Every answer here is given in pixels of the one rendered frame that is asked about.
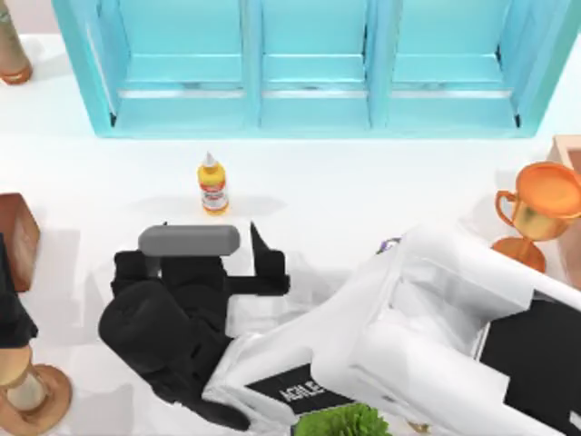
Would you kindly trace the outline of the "pale grey rounded box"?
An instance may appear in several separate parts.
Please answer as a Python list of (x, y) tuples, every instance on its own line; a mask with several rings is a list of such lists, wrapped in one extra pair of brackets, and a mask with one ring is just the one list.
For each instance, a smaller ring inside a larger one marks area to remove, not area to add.
[(240, 245), (232, 225), (155, 225), (138, 237), (138, 248), (151, 257), (228, 256)]

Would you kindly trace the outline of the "yellow bottle with white cap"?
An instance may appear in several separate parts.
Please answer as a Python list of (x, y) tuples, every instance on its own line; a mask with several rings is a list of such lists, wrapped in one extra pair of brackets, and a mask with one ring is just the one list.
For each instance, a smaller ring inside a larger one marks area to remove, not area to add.
[(222, 214), (229, 206), (227, 178), (224, 167), (207, 152), (197, 169), (202, 207), (209, 214)]

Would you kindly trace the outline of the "brown wooden block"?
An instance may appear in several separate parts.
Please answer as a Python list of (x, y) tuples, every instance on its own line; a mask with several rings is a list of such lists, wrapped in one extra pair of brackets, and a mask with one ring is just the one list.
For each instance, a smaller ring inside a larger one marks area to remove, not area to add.
[(20, 193), (0, 193), (0, 233), (4, 235), (15, 290), (27, 292), (33, 281), (41, 233)]

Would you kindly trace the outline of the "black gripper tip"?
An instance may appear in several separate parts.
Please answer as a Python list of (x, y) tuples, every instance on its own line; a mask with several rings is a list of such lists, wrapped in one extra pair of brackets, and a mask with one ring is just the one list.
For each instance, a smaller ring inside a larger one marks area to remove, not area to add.
[(0, 349), (23, 348), (37, 335), (38, 328), (15, 290), (4, 235), (0, 233)]

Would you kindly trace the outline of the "green leafy plant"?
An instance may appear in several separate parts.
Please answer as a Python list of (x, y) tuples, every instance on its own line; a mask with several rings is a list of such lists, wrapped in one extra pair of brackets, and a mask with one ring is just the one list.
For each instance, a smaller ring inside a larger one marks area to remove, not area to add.
[(292, 436), (392, 436), (375, 408), (350, 404), (301, 417)]

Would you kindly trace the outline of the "light blue rack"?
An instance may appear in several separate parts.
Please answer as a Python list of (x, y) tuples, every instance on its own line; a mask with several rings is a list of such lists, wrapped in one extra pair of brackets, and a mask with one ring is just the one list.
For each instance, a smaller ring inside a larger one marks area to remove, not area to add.
[(94, 132), (537, 132), (581, 0), (52, 0)]

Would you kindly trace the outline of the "brown tapered bottle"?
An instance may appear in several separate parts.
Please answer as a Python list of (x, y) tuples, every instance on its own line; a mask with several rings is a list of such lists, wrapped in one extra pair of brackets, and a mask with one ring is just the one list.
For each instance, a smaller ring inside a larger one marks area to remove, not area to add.
[(9, 85), (23, 84), (32, 72), (5, 0), (0, 0), (0, 80)]

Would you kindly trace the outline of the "orange gold trophy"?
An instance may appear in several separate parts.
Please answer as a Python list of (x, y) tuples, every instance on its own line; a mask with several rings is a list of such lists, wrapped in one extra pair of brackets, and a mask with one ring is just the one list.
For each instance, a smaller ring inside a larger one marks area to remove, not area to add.
[(514, 192), (499, 190), (498, 217), (519, 236), (495, 241), (492, 249), (544, 273), (545, 255), (535, 245), (561, 236), (581, 217), (581, 176), (561, 163), (532, 163), (517, 175)]

